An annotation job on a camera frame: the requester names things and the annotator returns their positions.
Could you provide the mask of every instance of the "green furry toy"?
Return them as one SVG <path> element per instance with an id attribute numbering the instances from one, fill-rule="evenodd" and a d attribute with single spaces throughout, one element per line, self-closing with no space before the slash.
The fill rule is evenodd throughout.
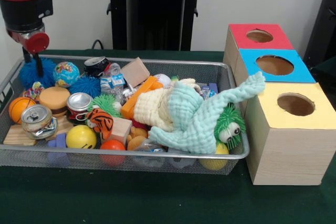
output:
<path id="1" fill-rule="evenodd" d="M 106 113 L 110 114 L 115 118 L 120 118 L 120 109 L 121 104 L 118 102 L 113 95 L 110 94 L 101 94 L 98 97 L 95 97 L 90 104 L 88 111 L 92 111 L 94 108 L 101 108 Z"/>
<path id="2" fill-rule="evenodd" d="M 241 132 L 246 132 L 244 119 L 240 111 L 233 104 L 229 104 L 217 120 L 214 130 L 216 141 L 225 143 L 232 150 L 241 142 Z"/>

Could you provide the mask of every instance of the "green table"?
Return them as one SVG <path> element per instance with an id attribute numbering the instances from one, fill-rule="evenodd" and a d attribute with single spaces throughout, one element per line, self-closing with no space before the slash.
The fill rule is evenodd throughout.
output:
<path id="1" fill-rule="evenodd" d="M 221 61 L 223 52 L 48 51 Z M 253 186 L 229 176 L 0 167 L 0 223 L 336 223 L 336 158 L 321 186 Z"/>

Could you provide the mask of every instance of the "crumpled plastic bottle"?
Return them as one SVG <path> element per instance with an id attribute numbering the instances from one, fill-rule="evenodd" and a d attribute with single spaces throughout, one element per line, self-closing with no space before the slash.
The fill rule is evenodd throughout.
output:
<path id="1" fill-rule="evenodd" d="M 125 84 L 119 64 L 112 63 L 109 69 L 100 78 L 100 88 L 102 94 L 113 94 L 117 101 L 123 99 L 122 92 Z"/>

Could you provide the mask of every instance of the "metal mesh basket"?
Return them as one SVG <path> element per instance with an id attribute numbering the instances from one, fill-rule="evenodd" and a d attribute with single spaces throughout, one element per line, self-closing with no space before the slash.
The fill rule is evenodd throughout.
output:
<path id="1" fill-rule="evenodd" d="M 71 61 L 83 72 L 84 61 L 89 57 L 45 56 L 55 63 Z M 109 58 L 121 67 L 132 59 Z M 197 83 L 216 83 L 219 91 L 235 86 L 231 69 L 223 63 L 193 61 L 143 60 L 151 75 L 164 73 L 168 76 L 179 76 L 180 79 L 194 78 Z M 44 140 L 35 146 L 15 146 L 2 144 L 11 125 L 8 114 L 10 102 L 24 90 L 18 73 L 24 62 L 19 61 L 0 85 L 0 93 L 13 93 L 9 101 L 3 104 L 0 114 L 0 165 L 27 167 L 59 167 L 76 169 L 109 169 L 147 172 L 197 173 L 228 175 L 239 159 L 249 153 L 246 134 L 242 134 L 242 142 L 229 155 L 197 155 L 180 153 L 121 152 L 109 150 L 89 150 L 75 148 L 48 147 Z M 200 159 L 212 159 L 211 162 L 222 162 L 226 165 L 220 170 L 209 170 L 200 164 Z"/>

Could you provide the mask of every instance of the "yellow smiley ball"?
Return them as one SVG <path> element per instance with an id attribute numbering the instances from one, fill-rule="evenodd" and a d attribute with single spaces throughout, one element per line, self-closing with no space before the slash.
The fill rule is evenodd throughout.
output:
<path id="1" fill-rule="evenodd" d="M 229 150 L 225 144 L 219 143 L 215 154 L 229 154 Z M 227 159 L 199 159 L 199 162 L 206 169 L 220 170 L 226 165 Z"/>
<path id="2" fill-rule="evenodd" d="M 66 143 L 69 148 L 93 149 L 97 144 L 97 137 L 90 127 L 77 125 L 68 132 Z"/>

